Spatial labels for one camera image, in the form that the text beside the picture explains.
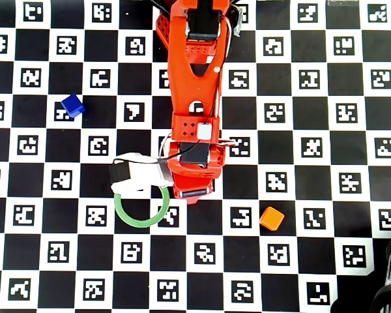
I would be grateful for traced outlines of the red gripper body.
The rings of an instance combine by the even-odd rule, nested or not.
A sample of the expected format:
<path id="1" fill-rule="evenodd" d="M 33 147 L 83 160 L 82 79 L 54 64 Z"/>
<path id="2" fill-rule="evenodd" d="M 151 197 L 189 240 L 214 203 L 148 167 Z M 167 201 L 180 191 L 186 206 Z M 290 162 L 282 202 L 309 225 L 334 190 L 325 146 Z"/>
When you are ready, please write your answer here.
<path id="1" fill-rule="evenodd" d="M 219 178 L 224 166 L 223 145 L 172 141 L 168 156 L 174 197 L 198 199 L 214 191 L 213 181 Z"/>

